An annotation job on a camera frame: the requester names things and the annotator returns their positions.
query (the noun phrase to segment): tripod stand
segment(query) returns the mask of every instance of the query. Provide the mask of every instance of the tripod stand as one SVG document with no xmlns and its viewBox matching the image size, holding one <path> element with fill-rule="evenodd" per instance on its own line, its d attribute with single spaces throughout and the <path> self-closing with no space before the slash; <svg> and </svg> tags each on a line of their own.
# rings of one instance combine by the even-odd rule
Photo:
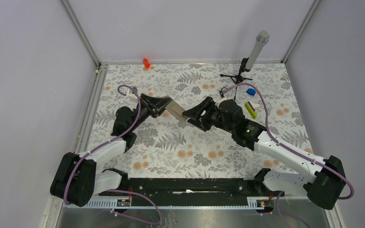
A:
<svg viewBox="0 0 365 228">
<path fill-rule="evenodd" d="M 245 68 L 245 65 L 248 61 L 248 58 L 243 58 L 243 60 L 241 61 L 241 65 L 240 65 L 240 69 L 239 69 L 239 73 L 237 75 L 234 75 L 234 76 L 230 76 L 230 75 L 224 75 L 224 74 L 221 74 L 220 76 L 221 77 L 229 77 L 231 78 L 231 80 L 234 82 L 234 84 L 238 84 L 238 83 L 242 83 L 244 80 L 252 80 L 252 78 L 246 78 L 246 77 L 242 77 L 241 74 L 243 72 L 249 72 L 250 70 L 246 69 Z M 234 91 L 234 101 L 236 100 L 236 94 L 237 94 L 237 87 Z"/>
</svg>

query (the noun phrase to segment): fern leaf pattern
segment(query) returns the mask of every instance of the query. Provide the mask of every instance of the fern leaf pattern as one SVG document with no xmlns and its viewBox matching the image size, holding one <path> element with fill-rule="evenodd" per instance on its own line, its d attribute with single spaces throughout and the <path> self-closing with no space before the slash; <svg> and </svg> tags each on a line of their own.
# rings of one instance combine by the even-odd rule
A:
<svg viewBox="0 0 365 228">
<path fill-rule="evenodd" d="M 232 86 L 230 78 L 239 64 L 157 64 L 150 69 L 140 65 L 109 65 L 90 133 L 88 150 L 105 142 L 113 129 L 116 111 L 136 103 L 117 92 L 121 84 L 136 86 L 138 93 L 170 96 L 181 107 L 192 108 L 207 96 L 219 98 L 222 87 Z M 271 131 L 300 149 L 312 152 L 298 105 L 284 64 L 255 64 L 246 77 L 262 93 L 269 112 Z M 256 109 L 259 124 L 265 125 L 265 112 L 259 96 L 250 97 L 247 86 L 237 89 L 236 102 L 260 104 Z M 252 119 L 243 109 L 246 118 Z M 262 167 L 280 172 L 295 172 L 282 161 L 238 146 L 231 134 L 212 127 L 203 132 L 187 122 L 177 121 L 165 111 L 147 118 L 135 130 L 137 139 L 125 153 L 103 167 L 116 168 L 130 177 L 150 178 L 242 178 L 253 177 Z"/>
</svg>

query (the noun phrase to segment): purple wire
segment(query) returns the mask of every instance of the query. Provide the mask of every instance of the purple wire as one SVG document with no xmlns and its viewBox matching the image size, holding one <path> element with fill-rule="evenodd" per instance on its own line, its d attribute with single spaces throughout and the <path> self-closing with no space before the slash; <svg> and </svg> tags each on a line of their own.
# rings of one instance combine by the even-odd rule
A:
<svg viewBox="0 0 365 228">
<path fill-rule="evenodd" d="M 249 214 L 249 215 L 251 215 L 251 216 L 260 216 L 260 214 L 258 214 L 258 213 Z M 265 216 L 265 215 L 279 215 L 279 213 L 277 213 L 277 212 L 262 213 L 262 216 Z M 281 215 L 291 216 L 295 219 L 298 219 L 298 220 L 302 221 L 304 223 L 304 225 L 306 225 L 308 228 L 311 228 L 311 226 L 302 217 L 300 217 L 298 215 L 290 214 L 290 213 L 286 213 L 286 212 L 281 212 Z"/>
<path fill-rule="evenodd" d="M 130 87 L 130 86 L 128 86 L 128 85 L 120 85 L 118 88 L 117 88 L 117 91 L 121 94 L 121 95 L 124 95 L 124 96 L 126 96 L 126 94 L 123 94 L 121 91 L 120 91 L 120 88 L 121 87 L 126 87 L 126 88 L 128 88 L 128 89 L 130 89 L 130 90 L 132 90 L 132 92 L 135 94 L 135 96 L 136 96 L 136 98 L 138 99 L 138 114 L 136 115 L 136 119 L 134 120 L 134 122 L 132 123 L 132 125 L 125 131 L 125 132 L 123 132 L 122 134 L 120 134 L 119 136 L 117 136 L 117 137 L 115 137 L 114 139 L 112 139 L 112 140 L 110 140 L 111 142 L 114 142 L 114 141 L 116 141 L 116 140 L 118 140 L 118 139 L 120 139 L 122 136 L 124 136 L 126 133 L 128 133 L 134 126 L 135 126 L 135 124 L 136 124 L 136 122 L 138 122 L 138 118 L 139 118 L 139 115 L 141 114 L 141 100 L 139 99 L 139 95 L 138 95 L 138 92 L 136 91 L 136 90 L 134 90 L 132 87 Z M 107 144 L 109 144 L 110 142 L 109 141 L 107 141 L 107 142 L 104 142 L 104 143 L 102 143 L 102 144 L 100 144 L 100 145 L 98 145 L 97 147 L 95 147 L 94 149 L 92 149 L 91 151 L 90 151 L 90 153 L 87 153 L 87 154 L 85 154 L 83 157 L 81 157 L 80 159 L 79 159 L 79 161 L 77 161 L 77 163 L 76 163 L 76 165 L 75 165 L 75 167 L 73 168 L 73 170 L 72 170 L 72 172 L 71 172 L 71 174 L 70 174 L 70 176 L 69 176 L 69 179 L 68 179 L 68 182 L 67 182 L 67 185 L 66 185 L 66 187 L 65 187 L 65 192 L 64 192 L 64 203 L 65 203 L 65 205 L 69 205 L 70 203 L 67 201 L 67 195 L 68 195 L 68 191 L 69 191 L 69 186 L 70 186 L 70 183 L 71 183 L 71 181 L 72 181 L 72 178 L 73 178 L 73 176 L 75 175 L 75 173 L 76 173 L 76 170 L 77 170 L 77 168 L 79 167 L 79 165 L 82 163 L 82 161 L 85 159 L 85 158 L 87 158 L 90 154 L 92 154 L 92 153 L 94 153 L 95 151 L 97 151 L 98 149 L 100 149 L 101 147 L 103 147 L 103 146 L 105 146 L 105 145 L 107 145 Z"/>
<path fill-rule="evenodd" d="M 340 200 L 345 200 L 345 199 L 350 199 L 350 198 L 352 198 L 353 197 L 353 195 L 355 194 L 355 190 L 354 190 L 354 188 L 353 188 L 353 186 L 352 186 L 352 184 L 344 177 L 344 176 L 342 176 L 340 173 L 338 173 L 337 171 L 335 171 L 335 170 L 333 170 L 333 169 L 331 169 L 330 167 L 328 167 L 328 166 L 326 166 L 325 164 L 322 164 L 322 163 L 320 163 L 320 162 L 318 162 L 318 161 L 315 161 L 315 160 L 313 160 L 313 159 L 311 159 L 311 158 L 309 158 L 309 157 L 307 157 L 307 156 L 305 156 L 305 155 L 303 155 L 303 154 L 301 154 L 301 153 L 299 153 L 299 152 L 297 152 L 297 151 L 295 151 L 295 150 L 293 150 L 292 148 L 290 148 L 290 147 L 288 147 L 288 146 L 286 146 L 285 144 L 283 144 L 283 143 L 279 143 L 279 141 L 275 138 L 275 137 L 273 137 L 273 135 L 272 135 L 272 133 L 270 132 L 270 130 L 269 130 L 269 125 L 268 125 L 268 109 L 267 109 L 267 105 L 265 104 L 265 101 L 264 101 L 264 98 L 262 97 L 262 95 L 261 95 L 261 93 L 258 91 L 258 89 L 255 87 L 255 86 L 253 86 L 252 84 L 250 84 L 250 83 L 245 83 L 245 82 L 243 82 L 243 83 L 238 83 L 238 84 L 236 84 L 236 85 L 233 85 L 232 87 L 230 87 L 230 88 L 228 88 L 228 89 L 226 89 L 224 92 L 226 93 L 226 92 L 228 92 L 228 91 L 230 91 L 230 90 L 232 90 L 232 89 L 234 89 L 234 88 L 236 88 L 236 87 L 238 87 L 238 86 L 241 86 L 241 85 L 246 85 L 246 86 L 251 86 L 252 88 L 254 88 L 256 91 L 257 91 L 257 93 L 258 93 L 258 95 L 259 95 L 259 97 L 261 98 L 261 101 L 262 101 L 262 104 L 264 105 L 264 109 L 265 109 L 265 126 L 266 126 L 266 129 L 267 129 L 267 133 L 268 133 L 268 135 L 269 135 L 269 137 L 276 143 L 276 144 L 279 144 L 280 146 L 282 146 L 283 148 L 285 148 L 286 150 L 288 150 L 288 151 L 290 151 L 290 152 L 292 152 L 292 153 L 294 153 L 295 155 L 297 155 L 297 156 L 299 156 L 299 157 L 301 157 L 301 158 L 303 158 L 303 159 L 305 159 L 305 160 L 307 160 L 307 161 L 309 161 L 309 162 L 312 162 L 312 163 L 315 163 L 316 165 L 319 165 L 319 166 L 321 166 L 321 167 L 323 167 L 324 169 L 326 169 L 326 170 L 329 170 L 331 173 L 333 173 L 333 174 L 335 174 L 337 177 L 339 177 L 341 180 L 343 180 L 348 186 L 349 186 L 349 189 L 350 189 L 350 193 L 349 193 L 349 195 L 348 196 L 345 196 L 345 197 L 339 197 L 338 199 L 340 199 Z"/>
<path fill-rule="evenodd" d="M 276 197 L 276 208 L 278 209 L 278 214 L 280 216 L 280 218 L 282 219 L 282 221 L 286 224 L 287 227 L 292 228 L 291 225 L 288 224 L 288 222 L 286 222 L 286 220 L 283 218 L 282 212 L 280 212 L 280 208 L 279 208 L 279 198 L 282 195 L 283 191 L 281 191 L 278 194 L 278 197 Z"/>
<path fill-rule="evenodd" d="M 124 216 L 124 217 L 130 218 L 130 219 L 135 219 L 135 220 L 138 220 L 140 222 L 148 223 L 148 224 L 151 224 L 151 225 L 160 225 L 162 223 L 163 218 L 162 218 L 162 213 L 160 212 L 159 208 L 156 206 L 156 204 L 153 201 L 151 201 L 145 195 L 142 195 L 140 193 L 133 192 L 133 191 L 123 191 L 123 190 L 116 190 L 116 189 L 110 189 L 110 190 L 107 190 L 107 191 L 118 192 L 118 193 L 125 193 L 125 194 L 133 194 L 133 195 L 140 196 L 140 197 L 144 198 L 149 203 L 151 203 L 154 206 L 154 208 L 156 208 L 156 211 L 159 214 L 160 219 L 159 219 L 158 222 L 150 222 L 150 221 L 147 221 L 147 220 L 143 220 L 141 218 L 133 217 L 133 216 L 130 216 L 130 215 L 125 215 L 123 213 L 117 213 L 117 215 Z"/>
</svg>

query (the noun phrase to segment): purple cable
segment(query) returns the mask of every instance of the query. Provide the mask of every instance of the purple cable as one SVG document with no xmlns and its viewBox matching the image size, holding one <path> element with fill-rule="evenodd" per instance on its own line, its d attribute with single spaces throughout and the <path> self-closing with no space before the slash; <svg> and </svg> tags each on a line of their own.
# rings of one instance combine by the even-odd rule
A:
<svg viewBox="0 0 365 228">
<path fill-rule="evenodd" d="M 146 196 L 140 194 L 140 193 L 137 193 L 137 192 L 133 192 L 133 191 L 123 191 L 123 190 L 116 190 L 116 189 L 110 189 L 110 190 L 107 190 L 107 191 L 112 191 L 112 192 L 118 192 L 118 193 L 125 193 L 125 194 L 133 194 L 133 195 L 136 195 L 136 196 L 140 196 L 142 198 L 144 198 L 145 200 L 147 200 L 149 203 L 151 203 L 154 208 L 156 208 L 156 211 L 157 213 L 159 214 L 159 221 L 158 222 L 150 222 L 150 221 L 147 221 L 147 220 L 143 220 L 141 218 L 137 218 L 137 217 L 133 217 L 133 216 L 130 216 L 130 215 L 125 215 L 125 214 L 122 214 L 122 213 L 116 213 L 116 212 L 111 212 L 111 213 L 114 213 L 116 215 L 120 215 L 120 216 L 124 216 L 124 217 L 127 217 L 127 218 L 130 218 L 130 219 L 135 219 L 135 220 L 138 220 L 140 222 L 144 222 L 144 223 L 147 223 L 147 224 L 151 224 L 151 225 L 160 225 L 163 221 L 163 218 L 162 218 L 162 213 L 160 212 L 159 208 L 156 206 L 155 203 L 153 203 L 153 201 L 151 201 L 149 198 L 147 198 Z"/>
<path fill-rule="evenodd" d="M 272 213 L 262 213 L 262 216 L 265 216 L 265 215 L 278 215 L 279 213 L 277 212 L 272 212 Z M 260 214 L 258 213 L 254 213 L 254 214 L 249 214 L 251 216 L 260 216 Z M 290 217 L 293 217 L 295 219 L 298 219 L 300 221 L 302 221 L 304 223 L 304 225 L 306 225 L 308 228 L 311 228 L 311 226 L 300 216 L 298 215 L 295 215 L 295 214 L 290 214 L 290 213 L 285 213 L 285 212 L 282 212 L 281 215 L 286 215 L 286 216 L 290 216 Z"/>
<path fill-rule="evenodd" d="M 120 85 L 118 88 L 117 88 L 117 91 L 121 94 L 121 95 L 124 95 L 124 96 L 126 96 L 126 94 L 123 94 L 121 91 L 120 91 L 120 88 L 121 87 L 127 87 L 128 89 L 130 89 L 130 90 L 132 90 L 132 92 L 135 94 L 135 96 L 136 96 L 136 98 L 138 99 L 138 114 L 136 115 L 136 119 L 135 119 L 135 121 L 132 123 L 132 125 L 125 131 L 125 132 L 123 132 L 122 134 L 120 134 L 119 136 L 117 136 L 117 137 L 115 137 L 114 139 L 112 139 L 112 140 L 110 140 L 111 142 L 114 142 L 114 141 L 116 141 L 116 140 L 118 140 L 118 139 L 120 139 L 122 136 L 124 136 L 126 133 L 128 133 L 134 126 L 135 126 L 135 124 L 136 124 L 136 122 L 138 122 L 138 118 L 139 118 L 139 115 L 140 115 L 140 113 L 141 113 L 141 100 L 139 99 L 139 95 L 138 95 L 138 92 L 136 91 L 136 90 L 134 90 L 132 87 L 130 87 L 130 86 L 128 86 L 128 85 Z M 68 201 L 67 201 L 67 195 L 68 195 L 68 191 L 69 191 L 69 186 L 70 186 L 70 183 L 71 183 L 71 181 L 72 181 L 72 178 L 73 178 L 73 176 L 75 175 L 75 173 L 76 173 L 76 170 L 77 170 L 77 168 L 79 167 L 79 165 L 82 163 L 82 161 L 85 159 L 85 158 L 87 158 L 90 154 L 92 154 L 92 153 L 94 153 L 95 151 L 97 151 L 98 149 L 100 149 L 101 147 L 103 147 L 103 146 L 105 146 L 105 145 L 107 145 L 107 144 L 109 144 L 110 142 L 109 141 L 107 141 L 107 142 L 104 142 L 104 143 L 102 143 L 102 144 L 100 144 L 100 145 L 98 145 L 97 147 L 95 147 L 94 149 L 92 149 L 91 151 L 90 151 L 90 153 L 87 153 L 87 154 L 85 154 L 83 157 L 81 157 L 80 159 L 79 159 L 79 161 L 77 161 L 77 163 L 76 163 L 76 165 L 75 165 L 75 167 L 73 168 L 73 170 L 72 170 L 72 172 L 71 172 L 71 174 L 70 174 L 70 176 L 69 176 L 69 179 L 68 179 L 68 182 L 67 182 L 67 185 L 66 185 L 66 187 L 65 187 L 65 192 L 64 192 L 64 203 L 65 203 L 65 205 L 69 205 L 70 203 L 68 203 Z"/>
<path fill-rule="evenodd" d="M 276 197 L 276 208 L 278 209 L 278 214 L 280 216 L 280 218 L 282 219 L 282 221 L 286 224 L 287 227 L 289 228 L 292 228 L 291 225 L 288 224 L 288 222 L 286 222 L 286 220 L 283 218 L 283 214 L 282 212 L 280 212 L 280 208 L 279 208 L 279 198 L 280 196 L 282 195 L 283 191 L 281 191 L 279 194 L 278 194 L 278 197 Z"/>
<path fill-rule="evenodd" d="M 297 156 L 299 156 L 299 157 L 301 157 L 301 158 L 303 158 L 303 159 L 305 159 L 305 160 L 307 160 L 307 161 L 309 161 L 309 162 L 315 162 L 315 164 L 316 165 L 319 165 L 319 166 L 321 166 L 321 167 L 323 167 L 324 169 L 326 169 L 326 170 L 329 170 L 331 173 L 333 173 L 333 174 L 335 174 L 337 177 L 339 177 L 341 180 L 343 180 L 348 186 L 349 186 L 349 189 L 350 189 L 350 193 L 349 193 L 349 195 L 348 196 L 345 196 L 345 197 L 339 197 L 338 199 L 340 199 L 340 200 L 345 200 L 345 199 L 350 199 L 350 198 L 352 198 L 353 197 L 353 195 L 355 194 L 355 190 L 354 190 L 354 188 L 353 188 L 353 186 L 352 186 L 352 184 L 344 177 L 344 176 L 342 176 L 340 173 L 338 173 L 337 171 L 335 171 L 335 170 L 333 170 L 333 169 L 331 169 L 330 167 L 328 167 L 328 166 L 326 166 L 325 164 L 322 164 L 322 163 L 320 163 L 320 162 L 318 162 L 318 161 L 314 161 L 313 159 L 311 159 L 311 158 L 309 158 L 309 157 L 307 157 L 307 156 L 305 156 L 305 155 L 303 155 L 303 154 L 301 154 L 301 153 L 299 153 L 299 152 L 297 152 L 297 151 L 295 151 L 295 150 L 293 150 L 292 148 L 290 148 L 290 147 L 288 147 L 288 146 L 286 146 L 285 144 L 283 144 L 283 143 L 279 143 L 279 141 L 275 138 L 275 137 L 273 137 L 273 135 L 272 135 L 272 133 L 270 132 L 270 130 L 269 130 L 269 125 L 268 125 L 268 109 L 267 109 L 267 105 L 265 104 L 265 101 L 264 101 L 264 98 L 262 97 L 262 95 L 261 95 L 261 93 L 258 91 L 258 89 L 255 87 L 255 86 L 253 86 L 252 84 L 250 84 L 250 83 L 245 83 L 245 82 L 243 82 L 243 83 L 238 83 L 238 84 L 236 84 L 236 85 L 233 85 L 232 87 L 230 87 L 230 88 L 228 88 L 228 89 L 226 89 L 224 92 L 226 93 L 226 92 L 228 92 L 228 91 L 230 91 L 230 90 L 232 90 L 232 89 L 234 89 L 234 88 L 236 88 L 236 87 L 238 87 L 238 86 L 242 86 L 242 85 L 246 85 L 246 86 L 251 86 L 252 88 L 254 88 L 256 91 L 257 91 L 257 93 L 258 93 L 258 95 L 259 95 L 259 97 L 261 98 L 261 101 L 262 101 L 262 104 L 264 105 L 264 109 L 265 109 L 265 126 L 266 126 L 266 129 L 267 129 L 267 133 L 268 133 L 268 135 L 269 135 L 269 137 L 276 143 L 276 144 L 279 144 L 280 146 L 282 146 L 283 148 L 285 148 L 286 150 L 288 150 L 288 151 L 290 151 L 290 152 L 292 152 L 292 153 L 294 153 L 295 155 L 297 155 Z"/>
</svg>

